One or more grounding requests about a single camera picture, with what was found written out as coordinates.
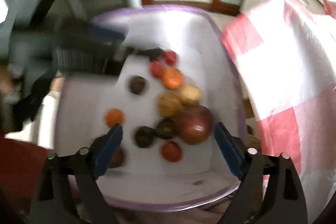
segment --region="pink checkered cloth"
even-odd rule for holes
[[[246,84],[265,155],[286,152],[312,223],[336,189],[336,20],[292,0],[240,15],[222,42]]]

